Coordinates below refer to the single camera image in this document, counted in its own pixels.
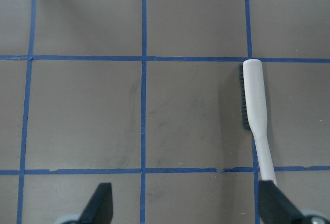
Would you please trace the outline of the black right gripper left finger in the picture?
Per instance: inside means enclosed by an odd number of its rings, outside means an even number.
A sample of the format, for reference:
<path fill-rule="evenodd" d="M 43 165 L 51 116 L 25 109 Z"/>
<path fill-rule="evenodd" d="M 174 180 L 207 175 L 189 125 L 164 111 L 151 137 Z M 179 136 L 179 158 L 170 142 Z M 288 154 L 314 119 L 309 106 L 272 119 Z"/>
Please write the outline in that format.
<path fill-rule="evenodd" d="M 81 216 L 78 223 L 111 223 L 113 219 L 112 184 L 100 183 Z"/>

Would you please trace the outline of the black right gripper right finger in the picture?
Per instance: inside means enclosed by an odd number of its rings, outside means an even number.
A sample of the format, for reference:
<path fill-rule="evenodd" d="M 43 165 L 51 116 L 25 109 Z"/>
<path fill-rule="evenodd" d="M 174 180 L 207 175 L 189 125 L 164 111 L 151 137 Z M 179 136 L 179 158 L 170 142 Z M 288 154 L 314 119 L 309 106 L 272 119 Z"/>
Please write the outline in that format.
<path fill-rule="evenodd" d="M 270 180 L 259 181 L 258 212 L 264 223 L 302 223 L 304 219 L 301 211 Z"/>

